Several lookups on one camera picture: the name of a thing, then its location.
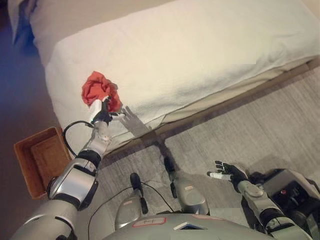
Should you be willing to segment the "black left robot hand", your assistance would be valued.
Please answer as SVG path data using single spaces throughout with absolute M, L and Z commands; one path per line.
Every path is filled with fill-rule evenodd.
M 91 124 L 96 122 L 105 122 L 109 124 L 113 119 L 118 120 L 125 116 L 124 112 L 110 112 L 108 107 L 111 103 L 111 97 L 106 96 L 103 100 L 96 99 L 89 107 L 89 120 Z

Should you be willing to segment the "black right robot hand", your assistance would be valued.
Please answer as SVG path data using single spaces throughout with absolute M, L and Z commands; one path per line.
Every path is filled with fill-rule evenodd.
M 229 181 L 236 189 L 242 181 L 247 181 L 247 174 L 239 167 L 224 161 L 215 161 L 216 171 L 208 171 L 207 176 L 217 180 Z

